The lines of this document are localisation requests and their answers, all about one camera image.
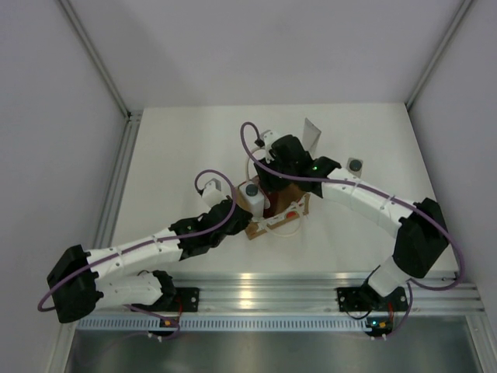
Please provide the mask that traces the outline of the silver tube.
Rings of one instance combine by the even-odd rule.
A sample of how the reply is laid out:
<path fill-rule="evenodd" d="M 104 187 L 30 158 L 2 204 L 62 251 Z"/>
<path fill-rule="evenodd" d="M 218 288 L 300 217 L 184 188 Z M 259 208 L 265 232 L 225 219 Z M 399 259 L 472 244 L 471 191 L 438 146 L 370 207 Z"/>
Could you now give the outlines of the silver tube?
<path fill-rule="evenodd" d="M 302 135 L 302 145 L 311 156 L 315 154 L 321 137 L 321 130 L 316 127 L 307 117 L 304 119 L 304 130 Z"/>

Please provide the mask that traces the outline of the white bottle grey cap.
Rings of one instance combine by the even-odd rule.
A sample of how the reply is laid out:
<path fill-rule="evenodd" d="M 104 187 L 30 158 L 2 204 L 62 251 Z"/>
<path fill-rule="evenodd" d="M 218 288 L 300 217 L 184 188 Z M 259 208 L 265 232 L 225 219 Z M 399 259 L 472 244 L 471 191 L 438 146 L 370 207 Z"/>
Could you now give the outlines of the white bottle grey cap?
<path fill-rule="evenodd" d="M 252 181 L 243 183 L 239 190 L 245 200 L 248 210 L 254 218 L 262 218 L 265 207 L 265 197 Z"/>

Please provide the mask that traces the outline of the red bottle red cap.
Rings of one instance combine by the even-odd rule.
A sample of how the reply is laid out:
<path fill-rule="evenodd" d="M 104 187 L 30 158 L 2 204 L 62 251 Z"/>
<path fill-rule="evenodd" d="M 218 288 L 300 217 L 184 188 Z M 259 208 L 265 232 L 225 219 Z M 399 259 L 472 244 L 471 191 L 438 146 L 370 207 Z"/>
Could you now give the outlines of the red bottle red cap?
<path fill-rule="evenodd" d="M 264 194 L 264 209 L 263 209 L 263 217 L 269 218 L 273 214 L 273 202 L 271 201 L 271 194 Z"/>

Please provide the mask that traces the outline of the clear bottle grey cap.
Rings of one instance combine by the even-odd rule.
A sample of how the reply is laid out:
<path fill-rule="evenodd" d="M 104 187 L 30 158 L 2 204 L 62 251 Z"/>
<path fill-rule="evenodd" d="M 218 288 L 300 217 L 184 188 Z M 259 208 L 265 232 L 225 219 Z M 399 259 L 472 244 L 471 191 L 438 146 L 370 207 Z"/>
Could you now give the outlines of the clear bottle grey cap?
<path fill-rule="evenodd" d="M 347 169 L 355 176 L 360 177 L 363 170 L 363 161 L 361 159 L 349 158 Z"/>

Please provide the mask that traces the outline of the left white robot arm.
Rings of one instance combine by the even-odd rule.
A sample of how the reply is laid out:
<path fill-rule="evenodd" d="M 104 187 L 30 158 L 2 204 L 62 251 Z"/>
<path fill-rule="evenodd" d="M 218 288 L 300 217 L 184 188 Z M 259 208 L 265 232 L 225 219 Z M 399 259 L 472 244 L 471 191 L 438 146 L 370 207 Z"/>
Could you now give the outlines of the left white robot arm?
<path fill-rule="evenodd" d="M 225 199 L 207 213 L 180 219 L 135 242 L 66 249 L 47 276 L 59 322 L 75 322 L 97 309 L 121 305 L 146 312 L 177 310 L 179 296 L 166 264 L 207 253 L 227 236 L 244 231 L 251 220 L 250 212 Z"/>

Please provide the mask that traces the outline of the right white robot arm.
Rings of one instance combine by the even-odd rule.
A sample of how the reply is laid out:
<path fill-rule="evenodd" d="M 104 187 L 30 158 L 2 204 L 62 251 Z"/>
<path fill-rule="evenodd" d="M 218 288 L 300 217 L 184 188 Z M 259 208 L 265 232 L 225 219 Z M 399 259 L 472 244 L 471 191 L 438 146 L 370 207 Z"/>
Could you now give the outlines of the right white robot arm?
<path fill-rule="evenodd" d="M 293 135 L 264 132 L 255 142 L 265 155 L 255 170 L 262 187 L 274 193 L 290 184 L 362 215 L 394 238 L 394 251 L 364 281 L 357 298 L 370 309 L 388 302 L 390 294 L 410 279 L 423 279 L 449 246 L 446 224 L 437 202 L 411 202 L 373 188 L 338 162 L 313 159 Z"/>

